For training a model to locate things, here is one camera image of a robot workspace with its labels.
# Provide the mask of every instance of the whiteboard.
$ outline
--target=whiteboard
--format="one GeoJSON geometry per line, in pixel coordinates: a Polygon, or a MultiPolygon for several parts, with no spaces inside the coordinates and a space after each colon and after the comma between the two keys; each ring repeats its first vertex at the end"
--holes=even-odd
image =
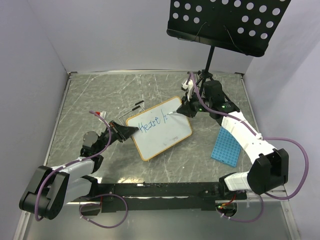
{"type": "Polygon", "coordinates": [[[126,120],[127,126],[139,128],[132,139],[142,160],[148,161],[192,134],[186,116],[168,115],[180,105],[180,98],[175,96],[126,120]]]}

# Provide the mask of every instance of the gray marble surface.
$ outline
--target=gray marble surface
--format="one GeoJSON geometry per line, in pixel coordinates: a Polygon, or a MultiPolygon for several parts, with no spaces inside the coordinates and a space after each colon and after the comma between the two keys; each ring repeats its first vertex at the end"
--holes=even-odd
{"type": "MultiPolygon", "coordinates": [[[[118,122],[121,110],[142,99],[143,107],[148,109],[174,96],[182,97],[181,83],[187,77],[187,73],[172,72],[73,74],[47,165],[58,166],[76,159],[83,135],[88,131],[105,130],[103,123],[89,114],[89,110],[105,110],[108,121],[118,122]]],[[[222,83],[225,93],[255,126],[241,76],[216,73],[213,78],[222,83]]],[[[210,157],[220,126],[208,113],[198,113],[189,121],[193,134],[149,161],[140,158],[131,139],[125,143],[115,142],[102,154],[104,161],[92,176],[101,183],[213,182],[226,174],[250,169],[251,162],[243,150],[236,167],[210,157]]]]}

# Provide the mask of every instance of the white wall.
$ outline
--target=white wall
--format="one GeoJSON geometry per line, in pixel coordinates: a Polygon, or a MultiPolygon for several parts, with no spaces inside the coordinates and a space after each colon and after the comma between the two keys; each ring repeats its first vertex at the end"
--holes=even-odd
{"type": "MultiPolygon", "coordinates": [[[[28,0],[68,72],[201,70],[210,46],[167,35],[170,0],[28,0]]],[[[251,56],[216,49],[211,69],[245,73],[251,56]]]]}
{"type": "MultiPolygon", "coordinates": [[[[316,207],[320,200],[320,148],[318,127],[320,92],[320,2],[292,0],[266,55],[254,58],[244,76],[245,85],[261,132],[269,137],[288,137],[301,143],[310,158],[307,180],[290,204],[303,240],[319,239],[316,207]]],[[[289,153],[292,193],[304,171],[299,149],[273,142],[289,153]]]]}
{"type": "Polygon", "coordinates": [[[19,200],[42,165],[67,74],[26,0],[0,0],[0,234],[12,239],[19,200]]]}

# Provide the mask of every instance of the perforated black panel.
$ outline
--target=perforated black panel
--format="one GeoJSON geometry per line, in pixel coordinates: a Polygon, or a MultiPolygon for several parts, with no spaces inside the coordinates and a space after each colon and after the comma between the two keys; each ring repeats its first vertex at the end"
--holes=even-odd
{"type": "Polygon", "coordinates": [[[167,34],[261,57],[290,1],[171,0],[167,34]]]}

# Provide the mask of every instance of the blue pegboard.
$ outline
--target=blue pegboard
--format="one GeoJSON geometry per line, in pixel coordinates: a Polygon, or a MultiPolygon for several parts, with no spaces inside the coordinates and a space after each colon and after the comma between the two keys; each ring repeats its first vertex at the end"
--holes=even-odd
{"type": "Polygon", "coordinates": [[[241,146],[234,136],[232,136],[231,133],[226,129],[221,127],[211,154],[211,158],[231,167],[236,167],[240,150],[241,146]]]}

